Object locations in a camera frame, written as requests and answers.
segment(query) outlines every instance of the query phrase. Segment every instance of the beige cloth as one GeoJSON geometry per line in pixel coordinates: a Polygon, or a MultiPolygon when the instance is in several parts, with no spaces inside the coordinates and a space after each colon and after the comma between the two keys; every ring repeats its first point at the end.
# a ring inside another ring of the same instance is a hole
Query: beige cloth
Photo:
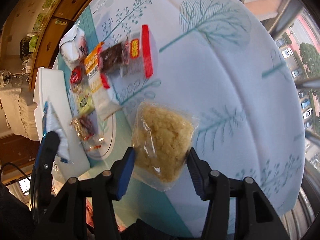
{"type": "Polygon", "coordinates": [[[14,134],[22,135],[32,141],[38,141],[38,133],[34,110],[37,104],[33,102],[33,92],[29,84],[13,78],[10,84],[0,89],[0,98],[7,121],[14,134]]]}

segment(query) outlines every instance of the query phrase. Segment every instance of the white tablecloth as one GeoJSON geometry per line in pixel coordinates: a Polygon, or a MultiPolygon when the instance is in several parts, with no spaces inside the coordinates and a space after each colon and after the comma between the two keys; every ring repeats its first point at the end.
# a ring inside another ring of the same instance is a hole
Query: white tablecloth
{"type": "MultiPolygon", "coordinates": [[[[155,40],[153,77],[112,80],[131,127],[145,99],[198,116],[193,146],[201,159],[230,178],[253,177],[279,215],[293,208],[304,167],[297,91],[273,39],[242,3],[93,0],[90,10],[83,23],[89,49],[99,41],[114,45],[142,24],[155,40]]],[[[119,133],[117,126],[116,142],[119,133]]],[[[187,168],[165,194],[190,233],[200,236],[208,202],[196,195],[187,168]]],[[[142,216],[143,203],[130,208],[142,216]]],[[[167,223],[174,223],[169,217],[167,223]]],[[[231,205],[229,233],[234,217],[231,205]]]]}

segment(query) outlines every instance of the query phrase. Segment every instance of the blue and white package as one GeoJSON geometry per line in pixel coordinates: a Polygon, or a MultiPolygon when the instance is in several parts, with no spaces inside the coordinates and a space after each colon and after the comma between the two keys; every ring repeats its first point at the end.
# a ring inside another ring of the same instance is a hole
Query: blue and white package
{"type": "Polygon", "coordinates": [[[70,163],[68,139],[64,130],[61,127],[59,119],[50,101],[46,101],[46,103],[44,104],[43,113],[44,113],[44,116],[42,118],[43,138],[47,135],[48,132],[51,132],[51,131],[56,132],[60,139],[57,155],[61,158],[60,160],[61,162],[70,163]]]}

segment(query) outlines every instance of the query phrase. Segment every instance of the black cable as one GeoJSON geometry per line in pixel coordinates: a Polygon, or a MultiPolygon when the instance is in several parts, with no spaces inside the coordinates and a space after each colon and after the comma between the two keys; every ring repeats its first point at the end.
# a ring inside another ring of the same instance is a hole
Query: black cable
{"type": "Polygon", "coordinates": [[[15,165],[14,163],[5,163],[2,165],[1,169],[0,169],[0,181],[2,181],[1,177],[2,177],[2,171],[4,169],[5,166],[8,166],[8,165],[12,165],[13,167],[15,167],[18,171],[20,171],[30,182],[31,180],[29,179],[29,177],[17,166],[15,165]]]}

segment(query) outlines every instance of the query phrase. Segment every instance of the blue car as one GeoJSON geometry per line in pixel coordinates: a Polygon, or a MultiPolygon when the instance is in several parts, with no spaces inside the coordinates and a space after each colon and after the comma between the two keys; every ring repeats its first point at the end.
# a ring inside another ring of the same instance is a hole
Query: blue car
{"type": "Polygon", "coordinates": [[[309,99],[305,99],[301,102],[301,108],[302,109],[305,109],[307,108],[308,106],[310,106],[310,100],[309,99]]]}

